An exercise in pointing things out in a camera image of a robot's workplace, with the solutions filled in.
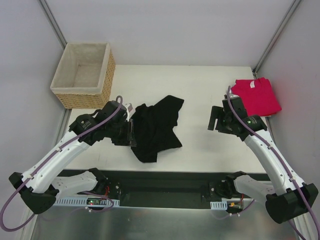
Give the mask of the black t shirt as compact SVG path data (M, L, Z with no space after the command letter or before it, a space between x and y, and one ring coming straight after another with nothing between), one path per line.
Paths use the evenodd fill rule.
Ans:
M131 150L140 162L155 163L159 152L183 146L173 128L178 125L184 101L167 95L154 105L143 103L135 108L131 119L136 146Z

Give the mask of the wicker basket with liner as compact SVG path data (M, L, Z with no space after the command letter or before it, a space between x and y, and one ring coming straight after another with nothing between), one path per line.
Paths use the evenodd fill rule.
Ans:
M115 69L108 42L69 42L50 89L66 109L101 109L110 99Z

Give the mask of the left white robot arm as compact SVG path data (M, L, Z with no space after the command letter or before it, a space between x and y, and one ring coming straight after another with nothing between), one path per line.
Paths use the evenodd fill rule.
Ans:
M23 173L12 173L9 181L19 190L26 206L39 215L57 200L73 194L106 193L107 178L97 168L69 177L59 177L59 174L82 152L105 138L111 139L116 146L134 147L136 140L131 119L134 112L132 104L122 105L112 100L94 113L79 115L60 142L37 164Z

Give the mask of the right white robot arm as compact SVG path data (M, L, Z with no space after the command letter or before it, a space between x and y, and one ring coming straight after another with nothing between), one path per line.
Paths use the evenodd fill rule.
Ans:
M217 183L213 192L226 199L239 194L251 197L264 205L278 224L307 213L319 194L317 187L305 183L289 166L273 143L267 125L260 116L247 114L240 97L225 98L222 104L211 108L208 129L240 138L255 154L272 185L267 186L237 171Z

